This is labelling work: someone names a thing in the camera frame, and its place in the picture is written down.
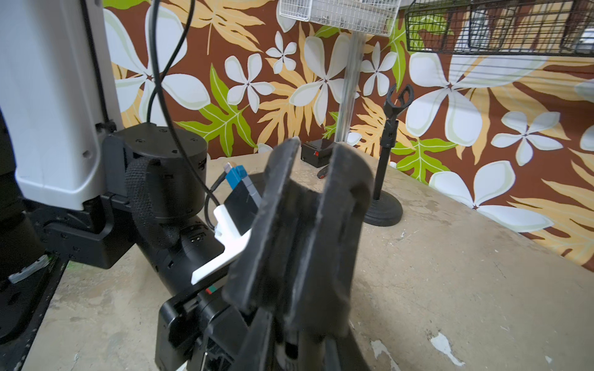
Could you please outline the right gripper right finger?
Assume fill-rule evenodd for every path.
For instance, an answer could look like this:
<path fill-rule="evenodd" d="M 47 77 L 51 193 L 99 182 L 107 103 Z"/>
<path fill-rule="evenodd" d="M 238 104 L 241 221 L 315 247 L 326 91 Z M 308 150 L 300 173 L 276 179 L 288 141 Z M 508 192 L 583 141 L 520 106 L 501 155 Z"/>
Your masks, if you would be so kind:
<path fill-rule="evenodd" d="M 372 175 L 337 145 L 321 193 L 304 189 L 278 314 L 278 368 L 368 370 L 349 324 L 351 287 Z"/>

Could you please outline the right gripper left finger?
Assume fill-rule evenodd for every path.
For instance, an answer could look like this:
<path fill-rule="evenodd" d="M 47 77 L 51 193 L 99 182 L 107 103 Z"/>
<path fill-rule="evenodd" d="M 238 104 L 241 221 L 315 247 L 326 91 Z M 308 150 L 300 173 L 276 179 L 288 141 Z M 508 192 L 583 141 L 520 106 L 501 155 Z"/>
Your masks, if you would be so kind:
<path fill-rule="evenodd" d="M 274 149 L 264 171 L 265 191 L 247 246 L 231 265 L 224 299 L 252 315 L 236 370 L 300 370 L 302 327 L 302 188 L 291 173 L 300 147 L 289 139 Z"/>

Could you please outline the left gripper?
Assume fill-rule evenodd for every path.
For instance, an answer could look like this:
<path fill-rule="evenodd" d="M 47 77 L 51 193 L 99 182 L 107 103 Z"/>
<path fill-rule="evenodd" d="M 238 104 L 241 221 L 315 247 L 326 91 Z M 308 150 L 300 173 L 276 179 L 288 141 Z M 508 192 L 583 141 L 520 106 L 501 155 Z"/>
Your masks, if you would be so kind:
<path fill-rule="evenodd" d="M 155 357 L 159 370 L 231 369 L 255 313 L 245 314 L 224 300 L 226 281 L 207 278 L 162 305 Z"/>

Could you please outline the black microphone stand pole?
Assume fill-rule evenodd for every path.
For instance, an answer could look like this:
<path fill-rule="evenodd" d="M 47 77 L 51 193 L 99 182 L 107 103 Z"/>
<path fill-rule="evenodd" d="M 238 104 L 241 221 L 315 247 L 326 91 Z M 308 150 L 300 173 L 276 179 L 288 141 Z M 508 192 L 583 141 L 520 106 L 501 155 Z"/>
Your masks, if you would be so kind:
<path fill-rule="evenodd" d="M 394 85 L 390 88 L 383 106 L 386 121 L 380 140 L 381 152 L 374 181 L 373 200 L 379 200 L 381 197 L 381 189 L 385 179 L 391 149 L 394 148 L 397 140 L 398 116 L 406 110 L 415 99 L 414 90 L 410 84 L 408 84 L 397 97 L 394 96 L 396 87 L 397 86 Z"/>

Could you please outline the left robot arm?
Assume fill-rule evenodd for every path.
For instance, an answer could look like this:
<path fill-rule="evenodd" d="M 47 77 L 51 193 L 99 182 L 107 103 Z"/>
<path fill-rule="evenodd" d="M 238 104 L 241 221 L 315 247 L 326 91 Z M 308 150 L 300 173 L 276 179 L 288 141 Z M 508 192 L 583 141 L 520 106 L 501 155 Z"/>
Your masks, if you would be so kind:
<path fill-rule="evenodd" d="M 68 261 L 108 269 L 139 244 L 173 297 L 159 313 L 161 370 L 229 370 L 251 319 L 221 298 L 261 202 L 227 165 L 211 230 L 206 144 L 126 129 L 106 80 L 93 1 L 1 4 L 1 368 L 21 369 Z"/>

